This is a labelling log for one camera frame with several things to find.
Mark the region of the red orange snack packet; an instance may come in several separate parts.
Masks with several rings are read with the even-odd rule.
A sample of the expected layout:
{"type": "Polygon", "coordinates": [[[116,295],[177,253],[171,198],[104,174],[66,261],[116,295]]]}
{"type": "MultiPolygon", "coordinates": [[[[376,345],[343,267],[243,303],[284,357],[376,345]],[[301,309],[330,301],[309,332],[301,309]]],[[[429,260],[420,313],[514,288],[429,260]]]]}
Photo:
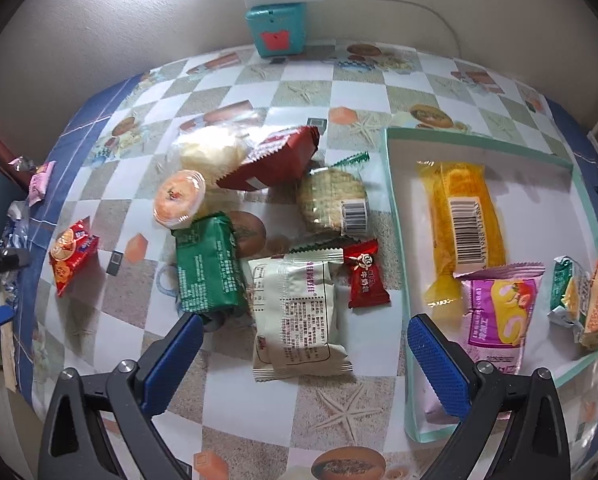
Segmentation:
{"type": "Polygon", "coordinates": [[[99,237],[90,229],[90,217],[76,220],[50,245],[48,258],[58,297],[97,252],[99,237]]]}

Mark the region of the pink swiss roll packet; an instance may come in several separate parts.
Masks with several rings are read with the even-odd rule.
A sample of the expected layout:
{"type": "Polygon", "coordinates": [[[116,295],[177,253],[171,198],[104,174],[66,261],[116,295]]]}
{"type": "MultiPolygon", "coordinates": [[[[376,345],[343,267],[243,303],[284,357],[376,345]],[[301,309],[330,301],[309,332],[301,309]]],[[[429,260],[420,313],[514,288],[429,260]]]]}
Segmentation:
{"type": "Polygon", "coordinates": [[[418,311],[429,315],[473,361],[489,361],[500,372],[516,375],[544,272],[543,263],[526,261],[456,273],[461,299],[431,308],[424,292],[418,311]]]}

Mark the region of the green white corn packet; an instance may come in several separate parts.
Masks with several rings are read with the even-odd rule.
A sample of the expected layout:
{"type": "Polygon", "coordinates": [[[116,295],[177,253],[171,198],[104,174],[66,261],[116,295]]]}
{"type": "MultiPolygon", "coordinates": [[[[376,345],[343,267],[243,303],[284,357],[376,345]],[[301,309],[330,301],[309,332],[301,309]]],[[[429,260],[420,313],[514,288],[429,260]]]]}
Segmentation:
{"type": "Polygon", "coordinates": [[[579,344],[584,333],[590,300],[590,273],[569,256],[554,259],[549,320],[572,332],[579,344]]]}

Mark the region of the yellow cake snack packet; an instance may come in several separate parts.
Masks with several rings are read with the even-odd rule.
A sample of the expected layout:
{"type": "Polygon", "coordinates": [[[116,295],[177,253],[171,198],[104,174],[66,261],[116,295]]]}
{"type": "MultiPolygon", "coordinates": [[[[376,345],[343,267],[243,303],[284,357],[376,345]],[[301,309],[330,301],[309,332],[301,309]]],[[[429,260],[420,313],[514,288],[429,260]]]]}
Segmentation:
{"type": "Polygon", "coordinates": [[[506,263],[486,168],[470,162],[419,162],[418,177],[428,200],[436,280],[425,292],[428,307],[447,307],[461,299],[454,275],[506,263]]]}

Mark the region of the small red candy packet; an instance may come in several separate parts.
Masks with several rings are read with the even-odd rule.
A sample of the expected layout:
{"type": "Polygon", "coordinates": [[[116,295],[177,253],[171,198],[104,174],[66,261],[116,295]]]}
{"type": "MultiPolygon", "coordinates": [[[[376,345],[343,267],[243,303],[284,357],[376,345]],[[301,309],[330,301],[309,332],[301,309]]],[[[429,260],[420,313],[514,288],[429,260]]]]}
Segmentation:
{"type": "Polygon", "coordinates": [[[350,283],[349,309],[383,307],[390,304],[390,296],[381,278],[378,240],[343,248],[343,263],[350,283]]]}

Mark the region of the dark green snack packet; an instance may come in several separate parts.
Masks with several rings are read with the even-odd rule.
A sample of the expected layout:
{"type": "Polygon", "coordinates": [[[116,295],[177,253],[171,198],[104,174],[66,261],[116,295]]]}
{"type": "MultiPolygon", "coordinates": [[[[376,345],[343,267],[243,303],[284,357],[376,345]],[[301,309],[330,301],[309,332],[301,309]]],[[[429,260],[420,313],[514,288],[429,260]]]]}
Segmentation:
{"type": "Polygon", "coordinates": [[[222,324],[248,311],[233,223],[224,212],[173,230],[181,310],[222,324]]]}

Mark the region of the cream white snack packet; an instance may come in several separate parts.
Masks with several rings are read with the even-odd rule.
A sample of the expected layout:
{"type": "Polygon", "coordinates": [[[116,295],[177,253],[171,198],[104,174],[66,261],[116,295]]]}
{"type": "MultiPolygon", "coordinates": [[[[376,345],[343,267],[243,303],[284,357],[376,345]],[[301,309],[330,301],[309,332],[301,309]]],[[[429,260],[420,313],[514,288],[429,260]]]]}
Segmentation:
{"type": "Polygon", "coordinates": [[[250,312],[256,325],[256,382],[300,376],[349,375],[336,308],[341,248],[292,252],[248,262],[250,312]]]}

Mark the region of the round cracker clear packet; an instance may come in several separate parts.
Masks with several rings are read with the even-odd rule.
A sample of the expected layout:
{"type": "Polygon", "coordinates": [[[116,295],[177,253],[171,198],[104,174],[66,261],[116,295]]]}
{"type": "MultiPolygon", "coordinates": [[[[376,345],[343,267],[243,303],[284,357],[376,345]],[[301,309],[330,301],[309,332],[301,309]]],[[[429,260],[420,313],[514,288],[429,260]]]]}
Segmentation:
{"type": "Polygon", "coordinates": [[[360,152],[310,169],[302,177],[297,202],[311,232],[354,238],[369,234],[369,203],[361,174],[367,162],[369,153],[360,152]]]}

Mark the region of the blue white crumpled wrapper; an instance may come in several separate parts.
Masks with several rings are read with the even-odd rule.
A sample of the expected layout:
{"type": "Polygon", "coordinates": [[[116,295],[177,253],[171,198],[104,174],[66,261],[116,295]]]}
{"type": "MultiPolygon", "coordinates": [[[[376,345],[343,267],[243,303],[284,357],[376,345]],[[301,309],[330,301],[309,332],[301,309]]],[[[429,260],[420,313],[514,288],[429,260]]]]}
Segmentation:
{"type": "Polygon", "coordinates": [[[31,263],[28,247],[30,207],[27,200],[14,200],[8,207],[7,221],[0,238],[4,268],[0,271],[5,304],[18,308],[19,278],[31,263]]]}

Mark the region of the small pink candy packet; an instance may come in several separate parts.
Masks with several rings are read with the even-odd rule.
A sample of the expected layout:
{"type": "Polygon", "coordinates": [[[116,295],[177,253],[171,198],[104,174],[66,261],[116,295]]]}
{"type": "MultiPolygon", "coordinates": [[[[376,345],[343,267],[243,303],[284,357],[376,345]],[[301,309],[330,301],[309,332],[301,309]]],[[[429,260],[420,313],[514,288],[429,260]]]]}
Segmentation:
{"type": "Polygon", "coordinates": [[[55,164],[55,160],[51,160],[36,168],[29,183],[28,205],[30,207],[44,200],[55,164]]]}

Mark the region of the silver crumpled wrapper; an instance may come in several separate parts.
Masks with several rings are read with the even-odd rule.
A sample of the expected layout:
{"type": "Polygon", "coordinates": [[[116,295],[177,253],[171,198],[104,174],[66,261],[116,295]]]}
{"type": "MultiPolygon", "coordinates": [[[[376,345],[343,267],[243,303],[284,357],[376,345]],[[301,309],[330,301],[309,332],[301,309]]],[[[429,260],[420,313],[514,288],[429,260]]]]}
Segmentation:
{"type": "Polygon", "coordinates": [[[37,168],[36,163],[26,156],[18,156],[11,159],[8,165],[17,172],[34,172],[37,168]]]}

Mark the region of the mint green shallow box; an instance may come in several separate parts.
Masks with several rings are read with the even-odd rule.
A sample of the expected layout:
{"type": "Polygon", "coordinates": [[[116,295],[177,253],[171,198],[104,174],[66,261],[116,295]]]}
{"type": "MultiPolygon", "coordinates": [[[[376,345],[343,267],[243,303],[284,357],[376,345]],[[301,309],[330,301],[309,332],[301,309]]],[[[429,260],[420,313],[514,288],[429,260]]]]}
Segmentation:
{"type": "Polygon", "coordinates": [[[598,359],[576,316],[554,320],[556,261],[589,289],[598,222],[568,160],[484,136],[390,128],[381,149],[403,277],[403,318],[428,318],[470,359],[540,367],[564,385],[598,359]]]}

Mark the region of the blue cloth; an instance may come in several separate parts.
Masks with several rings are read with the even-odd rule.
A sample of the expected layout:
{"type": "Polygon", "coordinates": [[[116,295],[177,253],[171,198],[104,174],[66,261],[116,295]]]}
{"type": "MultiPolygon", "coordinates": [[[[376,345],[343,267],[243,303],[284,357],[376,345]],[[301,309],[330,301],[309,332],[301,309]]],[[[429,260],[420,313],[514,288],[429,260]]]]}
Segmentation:
{"type": "Polygon", "coordinates": [[[31,208],[28,240],[31,262],[17,278],[14,315],[14,377],[17,391],[26,403],[32,402],[34,359],[32,347],[35,300],[46,254],[52,241],[61,208],[71,185],[102,129],[121,102],[138,85],[135,75],[102,90],[86,101],[72,116],[47,158],[55,162],[44,200],[31,208]]]}

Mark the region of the checkered picture tablecloth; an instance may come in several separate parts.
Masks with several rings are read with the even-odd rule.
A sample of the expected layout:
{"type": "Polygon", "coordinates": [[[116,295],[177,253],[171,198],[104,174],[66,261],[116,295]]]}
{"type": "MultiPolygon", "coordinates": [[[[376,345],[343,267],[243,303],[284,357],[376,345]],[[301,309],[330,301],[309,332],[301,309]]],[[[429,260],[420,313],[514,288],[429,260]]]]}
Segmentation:
{"type": "MultiPolygon", "coordinates": [[[[174,62],[49,153],[20,289],[43,479],[568,479],[598,216],[561,110],[413,49],[174,62]]],[[[598,301],[592,304],[598,314],[598,301]]]]}

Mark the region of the dark red biscuit packet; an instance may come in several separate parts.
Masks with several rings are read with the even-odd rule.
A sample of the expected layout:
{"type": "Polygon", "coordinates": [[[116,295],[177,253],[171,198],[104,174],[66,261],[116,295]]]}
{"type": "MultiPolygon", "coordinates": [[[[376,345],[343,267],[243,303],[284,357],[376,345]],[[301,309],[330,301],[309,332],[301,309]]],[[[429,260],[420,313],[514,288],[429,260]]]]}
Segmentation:
{"type": "Polygon", "coordinates": [[[298,126],[270,132],[239,166],[217,181],[219,188],[253,192],[302,177],[319,148],[320,131],[298,126]]]}

